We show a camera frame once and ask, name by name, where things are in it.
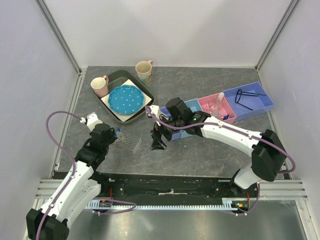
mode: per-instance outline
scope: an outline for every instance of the clear bottle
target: clear bottle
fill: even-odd
[[[211,116],[216,117],[217,119],[223,119],[223,116],[220,115],[220,110],[222,109],[221,101],[224,98],[225,94],[220,92],[218,97],[211,99],[208,102],[208,111],[210,112]]]

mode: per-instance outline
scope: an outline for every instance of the white enclosure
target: white enclosure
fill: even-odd
[[[284,147],[320,223],[320,2],[303,0],[260,70]]]
[[[46,0],[80,67],[253,67],[290,0]]]
[[[46,22],[36,2],[48,6],[55,22]],[[134,66],[144,60],[168,67],[254,68],[268,55],[267,46],[271,51],[258,73],[275,103],[271,116],[279,137],[296,160],[293,176],[303,181],[320,223],[320,3],[301,0],[288,22],[283,21],[293,2],[299,1],[11,0],[2,4],[0,239],[21,239],[40,179],[48,178],[52,170],[56,148],[45,121],[53,111],[70,106],[80,73],[75,62],[82,71],[88,66]],[[278,36],[274,33],[282,29],[277,28],[280,22],[285,27]],[[63,37],[57,40],[50,26]],[[275,39],[272,48],[269,43]],[[50,122],[57,140],[65,120],[60,115]]]
[[[33,0],[0,7],[0,239],[20,240],[55,145],[45,122],[68,108],[77,73]],[[59,139],[65,116],[50,122]]]

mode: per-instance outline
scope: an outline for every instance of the plate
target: plate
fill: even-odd
[[[137,112],[143,105],[145,96],[136,86],[117,86],[110,94],[108,103],[117,114],[129,115]]]

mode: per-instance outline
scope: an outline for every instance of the white cap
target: white cap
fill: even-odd
[[[81,118],[80,123],[85,124],[87,121],[84,117]]]
[[[224,94],[224,92],[222,91],[222,92],[219,93],[218,99],[219,99],[220,101],[222,101],[222,99],[224,98],[224,96],[225,96],[225,94]]]

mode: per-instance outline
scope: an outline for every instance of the small bottle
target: small bottle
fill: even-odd
[[[208,110],[211,113],[211,116],[219,118],[220,109],[222,109],[221,101],[224,98],[225,94],[223,92],[220,92],[218,97],[213,98],[208,103]]]
[[[117,140],[115,140],[116,143],[119,143],[124,138],[120,128],[117,129],[117,132],[114,135],[117,137]]]

